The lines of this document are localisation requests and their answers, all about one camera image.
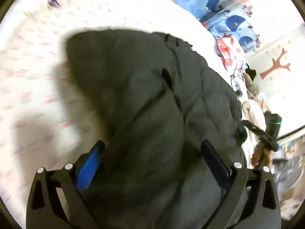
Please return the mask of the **black puffer jacket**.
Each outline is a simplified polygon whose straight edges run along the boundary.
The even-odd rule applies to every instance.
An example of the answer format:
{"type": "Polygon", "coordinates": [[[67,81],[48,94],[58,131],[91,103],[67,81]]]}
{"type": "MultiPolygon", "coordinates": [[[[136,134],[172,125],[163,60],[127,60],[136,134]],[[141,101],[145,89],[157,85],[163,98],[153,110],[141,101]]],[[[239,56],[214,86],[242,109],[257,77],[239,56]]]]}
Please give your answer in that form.
{"type": "Polygon", "coordinates": [[[223,196],[207,139],[244,162],[231,86],[187,43],[163,33],[87,31],[67,40],[73,78],[109,132],[84,191],[101,228],[201,228],[223,196]]]}

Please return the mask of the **beige fur coat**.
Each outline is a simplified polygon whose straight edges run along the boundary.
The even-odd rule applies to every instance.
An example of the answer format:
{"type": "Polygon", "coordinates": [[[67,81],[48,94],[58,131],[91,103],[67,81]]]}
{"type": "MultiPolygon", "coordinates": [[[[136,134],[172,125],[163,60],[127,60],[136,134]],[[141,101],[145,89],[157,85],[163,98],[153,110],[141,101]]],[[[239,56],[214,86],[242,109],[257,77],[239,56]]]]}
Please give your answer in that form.
{"type": "Polygon", "coordinates": [[[242,110],[246,117],[254,125],[258,126],[262,130],[267,129],[265,113],[271,112],[266,101],[259,96],[260,89],[252,81],[250,76],[244,72],[245,85],[247,89],[248,100],[242,104],[242,110]]]}

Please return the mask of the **cherry print bed sheet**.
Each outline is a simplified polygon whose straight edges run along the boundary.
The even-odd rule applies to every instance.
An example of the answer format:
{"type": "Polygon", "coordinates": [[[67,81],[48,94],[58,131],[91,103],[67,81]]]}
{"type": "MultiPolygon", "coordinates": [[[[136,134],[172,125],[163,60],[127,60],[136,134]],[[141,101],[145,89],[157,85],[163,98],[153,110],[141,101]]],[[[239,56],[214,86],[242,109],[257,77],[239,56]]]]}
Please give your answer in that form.
{"type": "Polygon", "coordinates": [[[214,38],[171,0],[15,0],[1,23],[1,198],[24,227],[37,168],[73,162],[106,139],[97,113],[72,81],[65,43],[81,31],[129,29],[191,44],[229,81],[214,38]]]}

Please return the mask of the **pink checkered cloth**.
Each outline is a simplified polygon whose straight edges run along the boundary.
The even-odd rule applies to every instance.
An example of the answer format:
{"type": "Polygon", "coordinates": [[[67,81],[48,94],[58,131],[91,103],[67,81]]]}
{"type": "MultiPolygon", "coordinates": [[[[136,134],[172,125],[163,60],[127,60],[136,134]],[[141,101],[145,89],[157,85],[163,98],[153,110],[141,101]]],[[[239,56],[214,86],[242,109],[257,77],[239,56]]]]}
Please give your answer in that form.
{"type": "Polygon", "coordinates": [[[225,70],[240,71],[246,69],[247,58],[235,36],[228,35],[217,38],[216,46],[225,70]]]}

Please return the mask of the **blue whale curtain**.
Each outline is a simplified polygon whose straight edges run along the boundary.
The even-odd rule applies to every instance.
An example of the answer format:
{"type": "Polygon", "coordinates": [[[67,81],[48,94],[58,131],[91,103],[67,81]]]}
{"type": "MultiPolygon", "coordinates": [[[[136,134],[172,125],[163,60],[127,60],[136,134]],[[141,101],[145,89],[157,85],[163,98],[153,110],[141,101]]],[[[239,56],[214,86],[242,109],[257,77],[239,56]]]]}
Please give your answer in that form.
{"type": "Polygon", "coordinates": [[[245,53],[260,46],[250,18],[250,7],[232,0],[171,0],[190,12],[214,38],[233,35],[245,53]]]}

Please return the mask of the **tree wall sticker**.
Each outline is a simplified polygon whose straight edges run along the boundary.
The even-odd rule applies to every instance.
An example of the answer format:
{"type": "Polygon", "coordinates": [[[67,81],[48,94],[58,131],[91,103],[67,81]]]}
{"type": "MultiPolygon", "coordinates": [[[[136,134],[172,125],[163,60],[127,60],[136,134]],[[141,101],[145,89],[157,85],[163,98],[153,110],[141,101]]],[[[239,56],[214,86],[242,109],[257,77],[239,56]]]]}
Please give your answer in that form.
{"type": "Polygon", "coordinates": [[[281,65],[281,63],[280,63],[281,58],[283,56],[285,56],[287,53],[288,53],[288,51],[286,51],[284,48],[282,48],[282,51],[281,51],[281,54],[279,55],[279,57],[276,60],[274,58],[272,58],[272,67],[259,74],[262,80],[267,75],[271,74],[274,70],[277,70],[277,69],[286,69],[286,70],[290,71],[290,65],[291,65],[290,63],[288,63],[286,65],[281,65]]]}

